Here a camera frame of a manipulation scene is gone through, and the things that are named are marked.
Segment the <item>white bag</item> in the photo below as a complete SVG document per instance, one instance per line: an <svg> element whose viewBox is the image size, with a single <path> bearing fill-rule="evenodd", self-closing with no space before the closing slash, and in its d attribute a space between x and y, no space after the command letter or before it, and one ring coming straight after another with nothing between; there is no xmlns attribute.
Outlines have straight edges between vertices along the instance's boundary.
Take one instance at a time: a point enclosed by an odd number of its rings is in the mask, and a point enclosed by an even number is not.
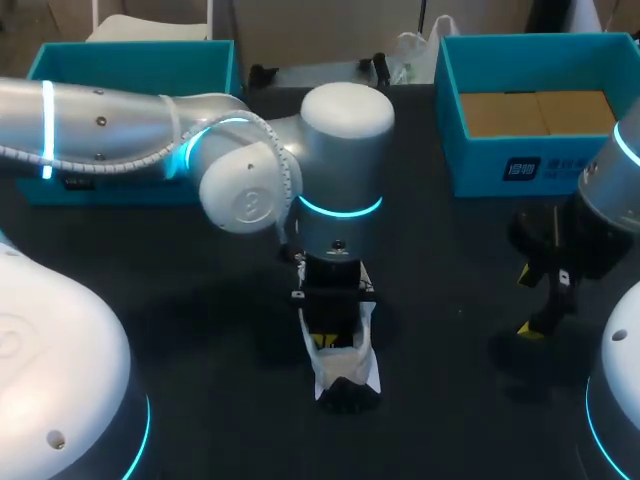
<svg viewBox="0 0 640 480"><path fill-rule="evenodd" d="M433 83L440 40L454 35L460 35L460 31L455 20L449 15L437 18L428 40L419 33L400 34L391 84Z"/></svg>

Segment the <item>blue plastic bin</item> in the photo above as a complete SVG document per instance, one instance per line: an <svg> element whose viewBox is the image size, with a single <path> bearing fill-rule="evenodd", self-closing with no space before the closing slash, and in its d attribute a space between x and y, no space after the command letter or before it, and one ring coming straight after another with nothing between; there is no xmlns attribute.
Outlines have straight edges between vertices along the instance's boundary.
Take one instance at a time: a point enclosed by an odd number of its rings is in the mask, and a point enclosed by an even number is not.
<svg viewBox="0 0 640 480"><path fill-rule="evenodd" d="M232 41L47 43L27 78L151 95L242 94ZM54 173L50 180L18 180L18 188L34 205L198 202L197 192L186 179L135 187L117 179L96 179L93 190L68 191Z"/></svg>
<svg viewBox="0 0 640 480"><path fill-rule="evenodd" d="M435 84L437 119L458 197L565 195L606 135L472 138L461 93L602 90L616 118L640 96L640 51L627 34L446 37ZM513 162L533 169L505 180ZM568 166L550 174L550 169Z"/></svg>

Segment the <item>floor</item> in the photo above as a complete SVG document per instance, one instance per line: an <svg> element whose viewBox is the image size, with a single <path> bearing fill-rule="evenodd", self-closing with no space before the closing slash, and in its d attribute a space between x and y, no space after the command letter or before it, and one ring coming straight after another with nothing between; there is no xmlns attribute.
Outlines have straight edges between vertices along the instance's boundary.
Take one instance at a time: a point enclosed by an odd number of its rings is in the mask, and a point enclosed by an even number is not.
<svg viewBox="0 0 640 480"><path fill-rule="evenodd" d="M63 40L46 0L18 0L0 32L0 75L24 77L40 46Z"/></svg>

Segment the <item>wall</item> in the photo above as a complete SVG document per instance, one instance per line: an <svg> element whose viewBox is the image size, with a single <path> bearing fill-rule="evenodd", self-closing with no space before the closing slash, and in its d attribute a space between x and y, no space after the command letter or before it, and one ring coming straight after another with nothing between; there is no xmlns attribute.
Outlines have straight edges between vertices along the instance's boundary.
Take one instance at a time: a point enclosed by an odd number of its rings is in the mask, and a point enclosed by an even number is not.
<svg viewBox="0 0 640 480"><path fill-rule="evenodd" d="M126 11L148 20L200 23L206 0L99 0L104 15ZM395 37L417 29L420 0L214 0L219 37L230 4L241 38L245 66L289 66L369 57L389 52ZM448 13L467 33L524 29L532 0L428 0L425 29ZM90 0L49 0L65 38L91 32Z"/></svg>
<svg viewBox="0 0 640 480"><path fill-rule="evenodd" d="M425 30L442 14L466 33L524 30L532 0L429 0ZM245 64L289 66L390 53L416 31L420 0L235 0Z"/></svg>

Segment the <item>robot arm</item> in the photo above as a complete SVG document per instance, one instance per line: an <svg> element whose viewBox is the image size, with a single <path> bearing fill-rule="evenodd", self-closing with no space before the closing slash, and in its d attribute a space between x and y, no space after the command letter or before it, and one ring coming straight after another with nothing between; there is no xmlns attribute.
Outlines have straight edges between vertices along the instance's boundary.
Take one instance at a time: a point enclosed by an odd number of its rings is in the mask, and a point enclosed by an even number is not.
<svg viewBox="0 0 640 480"><path fill-rule="evenodd" d="M369 87L325 85L299 115L269 123L221 94L169 98L4 79L3 97L11 101L0 102L0 172L188 176L216 226L252 233L276 223L283 242L300 196L306 251L341 262L371 243L365 227L382 201L377 165L394 113Z"/></svg>
<svg viewBox="0 0 640 480"><path fill-rule="evenodd" d="M303 331L352 338L361 278L372 295L360 259L372 244L367 226L382 201L376 170L393 122L389 100L361 85L320 87L300 115L267 123L227 95L154 97L6 79L0 172L42 181L189 178L212 223L241 234L274 224L283 231L298 196ZM0 478L155 479L150 403L113 312L1 234L0 292ZM352 369L362 383L363 360ZM335 369L316 373L336 377Z"/></svg>
<svg viewBox="0 0 640 480"><path fill-rule="evenodd" d="M519 333L552 334L577 312L583 279L600 279L621 261L640 234L640 101L616 124L578 191L563 205L531 205L518 213L509 234L528 259L519 283L535 287L549 278L549 297Z"/></svg>

